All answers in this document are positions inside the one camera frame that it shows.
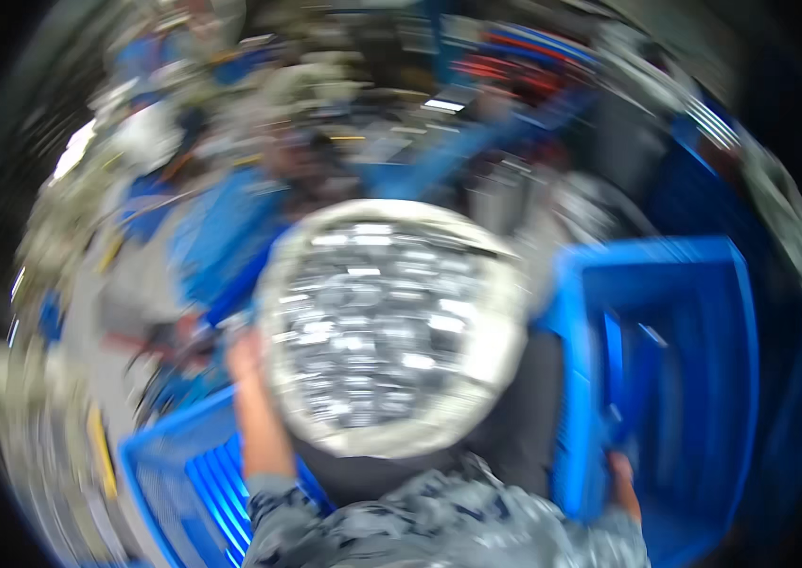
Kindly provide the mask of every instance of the blue plastic crate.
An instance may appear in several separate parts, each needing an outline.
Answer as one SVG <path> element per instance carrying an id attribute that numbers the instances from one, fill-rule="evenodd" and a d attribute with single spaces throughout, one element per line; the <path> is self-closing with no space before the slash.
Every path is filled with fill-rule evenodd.
<path id="1" fill-rule="evenodd" d="M 632 460 L 655 566 L 690 562 L 728 529 L 749 469 L 758 344 L 748 273 L 725 237 L 576 246 L 541 327 L 562 335 L 552 494 L 590 520 L 604 451 Z"/>
<path id="2" fill-rule="evenodd" d="M 252 541 L 233 399 L 229 387 L 120 445 L 136 507 L 171 566 L 240 568 Z M 300 489 L 329 513 L 299 458 L 297 471 Z"/>

